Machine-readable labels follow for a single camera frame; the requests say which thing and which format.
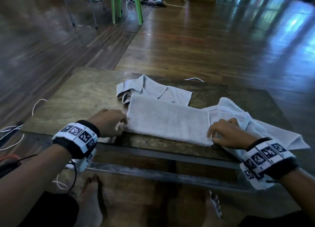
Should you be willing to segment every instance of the low table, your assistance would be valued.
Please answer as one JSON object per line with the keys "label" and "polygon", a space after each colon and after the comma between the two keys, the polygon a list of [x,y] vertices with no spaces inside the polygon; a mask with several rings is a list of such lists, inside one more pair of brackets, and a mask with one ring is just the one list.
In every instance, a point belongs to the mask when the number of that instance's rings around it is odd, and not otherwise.
{"label": "low table", "polygon": [[[22,128],[24,132],[54,135],[62,127],[79,119],[87,119],[102,108],[120,109],[127,113],[128,106],[116,98],[116,85],[141,74],[121,71],[99,70],[81,67],[69,80],[40,107]],[[205,108],[218,104],[221,97],[230,98],[255,119],[271,125],[293,130],[284,114],[266,90],[215,85],[196,81],[171,80],[149,76],[154,81],[192,92],[189,106]],[[171,161],[182,161],[202,165],[235,169],[238,182],[230,183],[205,177],[180,175],[165,171],[130,168],[92,161],[89,168],[143,176],[159,181],[190,183],[207,188],[229,188],[252,190],[243,179],[239,161],[222,147],[204,147],[186,142],[173,141],[155,136],[124,132],[115,139],[100,138],[97,153],[115,151]]]}

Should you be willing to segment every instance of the person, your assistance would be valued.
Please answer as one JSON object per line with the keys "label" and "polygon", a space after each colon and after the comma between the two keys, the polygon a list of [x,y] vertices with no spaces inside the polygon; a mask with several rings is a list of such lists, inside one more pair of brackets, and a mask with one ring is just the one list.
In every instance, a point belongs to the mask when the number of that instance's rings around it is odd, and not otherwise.
{"label": "person", "polygon": [[[95,132],[99,132],[100,137],[114,137],[122,133],[122,130],[115,129],[119,122],[127,123],[126,115],[120,110],[102,109],[88,120],[80,123],[96,127]],[[253,143],[260,140],[241,130],[235,118],[228,121],[221,119],[213,123],[208,130],[207,137],[212,137],[213,142],[218,145],[248,151]],[[77,150],[73,149],[73,146],[71,148],[65,146],[63,142],[54,142],[48,149],[0,179],[0,219],[2,226],[75,225],[80,212],[76,201],[65,194],[55,198],[55,196],[51,196],[53,194],[45,192],[47,185],[72,158],[82,157],[76,152]],[[311,226],[315,223],[315,179],[298,166],[288,170],[288,168],[285,171],[281,170],[285,174],[279,178],[279,182],[301,207],[302,211],[274,219],[249,216],[239,226],[257,226],[270,223]],[[92,183],[95,185],[90,185],[91,192],[93,189],[97,189],[97,185],[100,185],[97,178],[89,179],[87,185]],[[206,196],[206,218],[203,227],[230,226],[221,218],[217,196],[211,191],[207,191]],[[53,202],[52,205],[54,210],[58,211],[59,217],[62,216],[62,224],[55,223],[51,214],[48,213],[49,211],[41,208],[43,204],[50,201]]]}

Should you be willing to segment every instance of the wristband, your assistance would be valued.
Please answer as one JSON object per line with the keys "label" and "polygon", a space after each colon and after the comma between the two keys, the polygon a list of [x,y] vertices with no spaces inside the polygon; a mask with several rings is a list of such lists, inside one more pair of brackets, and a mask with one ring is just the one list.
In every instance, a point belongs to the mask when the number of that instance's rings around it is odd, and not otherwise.
{"label": "wristband", "polygon": [[100,131],[95,125],[79,120],[66,125],[53,136],[52,140],[53,144],[66,148],[74,159],[82,159],[92,152],[99,135]]}
{"label": "wristband", "polygon": [[262,138],[251,144],[242,162],[258,180],[264,174],[279,179],[298,167],[295,156],[270,138]]}

